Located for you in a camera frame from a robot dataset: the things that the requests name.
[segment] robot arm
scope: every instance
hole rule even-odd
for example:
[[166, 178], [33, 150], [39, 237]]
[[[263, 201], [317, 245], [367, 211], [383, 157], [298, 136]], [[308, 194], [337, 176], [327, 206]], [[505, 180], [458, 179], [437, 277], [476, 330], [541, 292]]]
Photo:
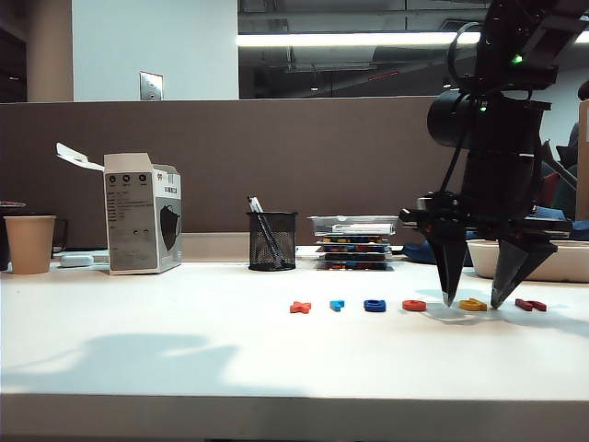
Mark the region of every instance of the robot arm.
[[[500, 254], [491, 304], [497, 308], [557, 250], [552, 237], [567, 238], [568, 221], [527, 217], [541, 183], [539, 128], [550, 104], [531, 100], [535, 89], [556, 82], [554, 59], [583, 32], [589, 0], [494, 0], [480, 33], [473, 75], [457, 76], [453, 51], [448, 68], [458, 85], [440, 95], [428, 114], [428, 129], [455, 154], [438, 192], [403, 209], [405, 226], [430, 242], [447, 306], [452, 304], [467, 251], [466, 230], [498, 239]], [[507, 90], [528, 92], [510, 99]], [[460, 193], [446, 190], [461, 149], [468, 150]]]

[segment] white bowl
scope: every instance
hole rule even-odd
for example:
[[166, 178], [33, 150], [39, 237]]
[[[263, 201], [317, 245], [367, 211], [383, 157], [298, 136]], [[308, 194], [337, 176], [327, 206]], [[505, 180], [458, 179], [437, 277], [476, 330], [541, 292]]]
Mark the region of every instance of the white bowl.
[[[589, 283], [589, 242], [551, 241], [559, 247], [532, 272], [527, 281], [556, 281]], [[478, 276], [495, 276], [499, 245], [497, 241], [472, 239], [468, 241], [470, 257]]]

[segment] ceiling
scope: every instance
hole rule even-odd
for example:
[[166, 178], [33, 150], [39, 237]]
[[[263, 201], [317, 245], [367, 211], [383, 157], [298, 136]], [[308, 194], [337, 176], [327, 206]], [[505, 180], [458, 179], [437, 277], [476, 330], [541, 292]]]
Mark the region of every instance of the ceiling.
[[[240, 34], [457, 30], [484, 19], [480, 0], [240, 0]], [[242, 98], [354, 96], [366, 83], [441, 64], [446, 48], [240, 48]], [[436, 82], [439, 91], [443, 78]], [[376, 95], [387, 95], [387, 91]]]

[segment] cardboard box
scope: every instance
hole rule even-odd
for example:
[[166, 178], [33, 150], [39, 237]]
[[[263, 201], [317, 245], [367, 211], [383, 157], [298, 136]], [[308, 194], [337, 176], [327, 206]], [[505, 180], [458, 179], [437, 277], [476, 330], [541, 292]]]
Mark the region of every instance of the cardboard box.
[[161, 273], [180, 265], [180, 175], [146, 153], [104, 156], [104, 167], [58, 144], [58, 157], [104, 176], [110, 273]]
[[575, 219], [589, 219], [589, 99], [579, 105], [579, 156]]

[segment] cable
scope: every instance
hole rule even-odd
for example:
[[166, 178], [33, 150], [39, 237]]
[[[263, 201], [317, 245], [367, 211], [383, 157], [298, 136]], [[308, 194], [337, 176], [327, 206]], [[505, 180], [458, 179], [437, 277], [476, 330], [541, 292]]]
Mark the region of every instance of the cable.
[[462, 34], [464, 34], [470, 28], [474, 28], [476, 26], [480, 26], [478, 21], [469, 21], [460, 27], [460, 29], [456, 32], [456, 36], [450, 43], [450, 47], [448, 48], [448, 54], [446, 56], [446, 65], [448, 67], [448, 73], [456, 83], [456, 85], [460, 88], [463, 88], [460, 83], [460, 79], [458, 78], [458, 73], [456, 72], [455, 61], [456, 61], [456, 46], [458, 45], [458, 39]]
[[[464, 99], [464, 97], [466, 97], [466, 95], [461, 94], [455, 102], [455, 105], [461, 101], [462, 99]], [[469, 104], [468, 104], [468, 115], [472, 115], [472, 108], [474, 105], [474, 99], [471, 99]], [[467, 136], [467, 132], [468, 132], [468, 127], [470, 127], [469, 124], [465, 124], [464, 129], [462, 130], [462, 133], [460, 134], [460, 137], [458, 138], [458, 142], [456, 143], [456, 149], [454, 150], [454, 154], [452, 155], [452, 160], [450, 161], [450, 166], [448, 166], [448, 170], [445, 173], [444, 176], [444, 180], [442, 181], [442, 186], [440, 186], [440, 192], [445, 192], [445, 188], [448, 185], [448, 182], [450, 181], [450, 178], [452, 177], [452, 173], [454, 172], [454, 167], [456, 166], [456, 163], [458, 161], [458, 157], [460, 156], [460, 150], [462, 149], [462, 144], [464, 143], [464, 139]]]

